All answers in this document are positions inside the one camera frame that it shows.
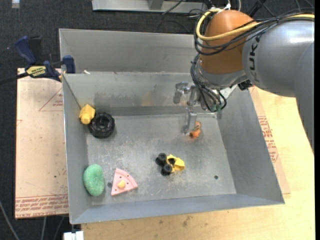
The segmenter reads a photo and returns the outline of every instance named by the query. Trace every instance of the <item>pink triangular object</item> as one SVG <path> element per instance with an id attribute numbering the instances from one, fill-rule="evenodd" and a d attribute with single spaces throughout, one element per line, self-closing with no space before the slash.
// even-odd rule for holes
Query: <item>pink triangular object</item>
<path id="1" fill-rule="evenodd" d="M 125 185 L 123 188 L 118 187 L 118 184 L 121 181 L 125 182 Z M 121 194 L 123 192 L 136 189 L 138 187 L 138 184 L 136 183 L 135 179 L 126 171 L 116 168 L 113 178 L 113 184 L 112 184 L 112 191 L 111 196 L 115 196 L 118 194 Z"/>

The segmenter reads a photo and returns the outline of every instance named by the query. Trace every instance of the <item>black and yellow object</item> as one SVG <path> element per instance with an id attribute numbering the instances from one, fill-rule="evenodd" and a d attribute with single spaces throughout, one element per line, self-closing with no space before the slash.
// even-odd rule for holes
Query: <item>black and yellow object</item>
<path id="1" fill-rule="evenodd" d="M 185 169 L 185 162 L 172 154 L 166 155 L 165 153 L 160 153 L 155 159 L 155 163 L 162 167 L 161 174 L 163 176 L 170 175 L 175 171 L 183 171 Z"/>
<path id="2" fill-rule="evenodd" d="M 25 72 L 32 78 L 43 78 L 46 76 L 48 70 L 45 65 L 32 65 L 27 68 Z"/>

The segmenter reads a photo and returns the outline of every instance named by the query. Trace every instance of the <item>wooden table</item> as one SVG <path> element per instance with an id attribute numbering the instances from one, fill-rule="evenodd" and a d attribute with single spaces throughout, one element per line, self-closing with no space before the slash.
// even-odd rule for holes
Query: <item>wooden table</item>
<path id="1" fill-rule="evenodd" d="M 315 159 L 295 98 L 259 95 L 291 194 L 283 205 L 82 224 L 85 240 L 315 239 Z"/>

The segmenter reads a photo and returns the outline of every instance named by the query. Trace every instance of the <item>cardboard sheet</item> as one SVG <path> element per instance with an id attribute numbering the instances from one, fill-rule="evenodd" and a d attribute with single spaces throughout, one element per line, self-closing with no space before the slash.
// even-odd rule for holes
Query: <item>cardboard sheet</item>
<path id="1" fill-rule="evenodd" d="M 272 130 L 255 87 L 250 89 L 283 194 L 290 188 Z M 15 218 L 68 214 L 62 84 L 50 79 L 17 81 Z"/>

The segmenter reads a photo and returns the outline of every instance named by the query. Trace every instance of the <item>yellow toy piece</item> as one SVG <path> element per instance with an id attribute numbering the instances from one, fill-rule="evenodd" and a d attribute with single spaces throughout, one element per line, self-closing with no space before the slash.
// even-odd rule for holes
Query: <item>yellow toy piece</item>
<path id="1" fill-rule="evenodd" d="M 81 123 L 84 125 L 90 124 L 91 120 L 95 117 L 96 110 L 90 106 L 89 104 L 85 105 L 81 111 L 79 118 L 81 120 Z"/>
<path id="2" fill-rule="evenodd" d="M 172 154 L 166 157 L 166 162 L 172 165 L 172 173 L 174 171 L 183 171 L 185 169 L 185 162 L 179 157 L 173 156 Z"/>

